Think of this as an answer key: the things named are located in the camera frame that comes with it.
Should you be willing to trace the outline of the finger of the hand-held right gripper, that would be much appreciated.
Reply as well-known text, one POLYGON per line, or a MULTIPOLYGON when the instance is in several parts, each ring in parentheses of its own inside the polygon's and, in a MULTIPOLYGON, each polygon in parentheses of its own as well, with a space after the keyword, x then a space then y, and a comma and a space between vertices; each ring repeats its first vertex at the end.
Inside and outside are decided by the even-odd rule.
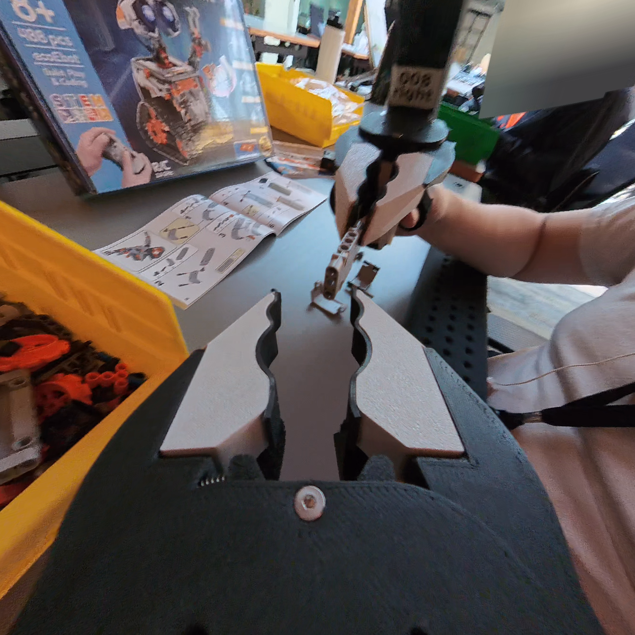
POLYGON ((379 149, 372 144, 354 144, 335 174, 334 210, 340 239, 357 222, 360 187, 366 180, 369 165, 379 157, 379 149))
POLYGON ((431 165, 430 154, 402 154, 396 159, 396 176, 387 182, 385 194, 375 203, 362 237, 363 247, 382 248, 392 242, 400 222, 422 199, 431 165))

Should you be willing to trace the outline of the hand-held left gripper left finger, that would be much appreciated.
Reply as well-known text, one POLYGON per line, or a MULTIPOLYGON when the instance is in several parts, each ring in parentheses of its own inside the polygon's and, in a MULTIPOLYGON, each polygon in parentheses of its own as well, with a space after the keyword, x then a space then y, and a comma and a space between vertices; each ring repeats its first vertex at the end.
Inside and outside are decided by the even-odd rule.
POLYGON ((250 456, 263 478, 279 480, 286 433, 271 364, 280 326, 281 293, 270 291, 207 344, 162 456, 209 456, 223 476, 250 456))

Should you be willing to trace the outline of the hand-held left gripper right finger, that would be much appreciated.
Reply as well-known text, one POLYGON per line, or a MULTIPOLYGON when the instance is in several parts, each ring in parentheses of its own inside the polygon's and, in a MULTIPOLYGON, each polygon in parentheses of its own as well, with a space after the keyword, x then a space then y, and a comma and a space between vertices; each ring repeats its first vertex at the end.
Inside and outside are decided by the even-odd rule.
POLYGON ((351 294, 351 324, 359 367, 335 434, 340 479, 358 479, 374 456, 386 456, 398 480, 417 458, 465 458, 424 345, 363 291, 351 294))

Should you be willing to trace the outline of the long grey brick panel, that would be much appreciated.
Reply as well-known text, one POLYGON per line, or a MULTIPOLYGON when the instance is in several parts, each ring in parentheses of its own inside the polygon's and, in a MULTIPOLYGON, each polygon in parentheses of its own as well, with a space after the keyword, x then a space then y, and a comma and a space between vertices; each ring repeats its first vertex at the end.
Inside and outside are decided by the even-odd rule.
POLYGON ((38 467, 43 445, 30 373, 1 374, 1 484, 38 467))
POLYGON ((346 282, 353 263, 358 257, 366 220, 361 219, 344 234, 325 269, 322 294, 327 300, 335 300, 346 282))

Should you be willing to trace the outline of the curved grey panel with pins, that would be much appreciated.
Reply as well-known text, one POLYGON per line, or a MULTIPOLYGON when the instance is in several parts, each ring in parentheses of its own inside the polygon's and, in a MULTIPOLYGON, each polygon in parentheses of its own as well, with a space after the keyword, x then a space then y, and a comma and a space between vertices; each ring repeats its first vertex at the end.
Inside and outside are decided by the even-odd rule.
POLYGON ((369 295, 369 297, 372 297, 370 288, 377 277, 379 270, 379 266, 364 260, 353 279, 347 282, 347 289, 350 291, 353 289, 362 291, 369 295))

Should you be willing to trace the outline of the curved grey brick panel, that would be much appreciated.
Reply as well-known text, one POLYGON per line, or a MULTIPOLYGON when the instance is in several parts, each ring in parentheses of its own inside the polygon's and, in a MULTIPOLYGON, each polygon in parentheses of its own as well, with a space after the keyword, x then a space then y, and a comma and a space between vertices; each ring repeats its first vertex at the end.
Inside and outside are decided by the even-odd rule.
POLYGON ((311 304, 331 316, 341 315, 346 309, 343 303, 326 298, 321 281, 314 283, 314 287, 311 290, 311 304))

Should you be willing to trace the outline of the large yellow bin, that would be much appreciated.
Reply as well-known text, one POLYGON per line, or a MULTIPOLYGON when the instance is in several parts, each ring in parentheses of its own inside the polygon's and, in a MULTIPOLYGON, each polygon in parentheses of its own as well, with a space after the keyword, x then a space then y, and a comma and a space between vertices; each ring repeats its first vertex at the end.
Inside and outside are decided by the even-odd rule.
POLYGON ((164 294, 4 202, 1 290, 147 376, 1 512, 4 598, 52 545, 82 481, 115 432, 188 351, 164 294))

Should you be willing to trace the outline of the person's right hand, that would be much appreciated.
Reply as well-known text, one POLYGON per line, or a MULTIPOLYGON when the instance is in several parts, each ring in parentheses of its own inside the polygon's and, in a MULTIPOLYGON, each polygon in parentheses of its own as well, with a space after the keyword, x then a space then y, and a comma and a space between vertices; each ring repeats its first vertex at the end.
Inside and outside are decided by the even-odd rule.
POLYGON ((398 235, 417 235, 432 247, 484 274, 515 277, 533 257, 545 216, 525 208, 470 201, 442 185, 425 191, 398 235))

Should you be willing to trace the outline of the blue leaflet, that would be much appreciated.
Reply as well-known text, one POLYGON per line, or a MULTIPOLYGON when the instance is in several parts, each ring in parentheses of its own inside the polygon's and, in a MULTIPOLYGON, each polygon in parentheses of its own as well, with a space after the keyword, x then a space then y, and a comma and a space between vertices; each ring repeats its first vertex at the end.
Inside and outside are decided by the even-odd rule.
POLYGON ((294 155, 273 155, 265 159, 266 165, 288 179, 332 178, 333 165, 322 158, 294 155))

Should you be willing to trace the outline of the white bottle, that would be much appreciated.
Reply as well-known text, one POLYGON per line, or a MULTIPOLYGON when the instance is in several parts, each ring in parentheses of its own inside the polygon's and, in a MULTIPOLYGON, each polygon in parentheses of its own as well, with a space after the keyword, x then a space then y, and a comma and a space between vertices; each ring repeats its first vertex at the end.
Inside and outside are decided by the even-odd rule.
POLYGON ((344 37, 344 24, 337 12, 326 21, 320 40, 315 71, 315 76, 320 81, 335 83, 344 37))

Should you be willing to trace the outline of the small yellow bin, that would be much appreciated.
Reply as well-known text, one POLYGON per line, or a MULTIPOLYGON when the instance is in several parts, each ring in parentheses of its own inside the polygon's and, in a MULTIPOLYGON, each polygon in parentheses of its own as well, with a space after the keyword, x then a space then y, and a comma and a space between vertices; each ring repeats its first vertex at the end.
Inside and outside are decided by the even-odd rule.
MULTIPOLYGON (((295 78, 314 77, 313 75, 293 68, 287 70, 278 64, 258 62, 256 68, 272 127, 315 147, 326 148, 333 146, 348 129, 360 123, 361 120, 353 124, 332 125, 329 103, 321 102, 292 84, 295 78)), ((362 116, 364 97, 345 91, 361 102, 362 116)))

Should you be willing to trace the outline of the wooden background table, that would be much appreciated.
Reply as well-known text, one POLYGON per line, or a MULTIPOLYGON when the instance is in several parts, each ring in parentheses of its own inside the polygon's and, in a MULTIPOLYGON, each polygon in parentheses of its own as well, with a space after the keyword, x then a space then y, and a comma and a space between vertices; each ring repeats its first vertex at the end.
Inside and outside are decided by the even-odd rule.
POLYGON ((246 26, 250 37, 253 40, 253 46, 258 54, 263 52, 275 53, 277 55, 293 55, 298 59, 306 58, 306 50, 318 49, 320 47, 321 40, 318 37, 311 35, 294 33, 283 33, 275 30, 270 30, 264 27, 261 22, 248 22, 246 26), (279 41, 278 45, 267 44, 266 38, 271 38, 279 41))

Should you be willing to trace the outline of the black bag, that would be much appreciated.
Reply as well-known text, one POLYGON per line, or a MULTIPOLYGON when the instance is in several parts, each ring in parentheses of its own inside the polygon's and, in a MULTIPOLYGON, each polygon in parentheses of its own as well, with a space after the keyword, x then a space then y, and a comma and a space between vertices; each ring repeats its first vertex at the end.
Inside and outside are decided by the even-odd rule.
POLYGON ((536 110, 501 131, 481 179, 483 201, 539 212, 580 210, 634 182, 634 88, 536 110))

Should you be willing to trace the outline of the open instruction booklet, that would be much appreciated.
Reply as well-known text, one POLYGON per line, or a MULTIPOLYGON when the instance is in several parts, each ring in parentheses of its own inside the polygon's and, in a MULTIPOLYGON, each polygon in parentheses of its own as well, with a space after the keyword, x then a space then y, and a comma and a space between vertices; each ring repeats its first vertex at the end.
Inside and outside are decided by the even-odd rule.
POLYGON ((95 253, 187 308, 218 285, 268 237, 327 200, 274 171, 189 195, 134 233, 95 253))

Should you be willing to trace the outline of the pile of loose bricks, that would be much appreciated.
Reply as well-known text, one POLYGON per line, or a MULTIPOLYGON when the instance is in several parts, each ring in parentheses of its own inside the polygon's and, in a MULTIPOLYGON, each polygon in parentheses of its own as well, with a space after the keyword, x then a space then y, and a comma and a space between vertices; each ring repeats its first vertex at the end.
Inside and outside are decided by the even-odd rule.
POLYGON ((6 508, 147 380, 48 314, 1 295, 1 374, 30 373, 43 445, 32 471, 1 484, 6 508))

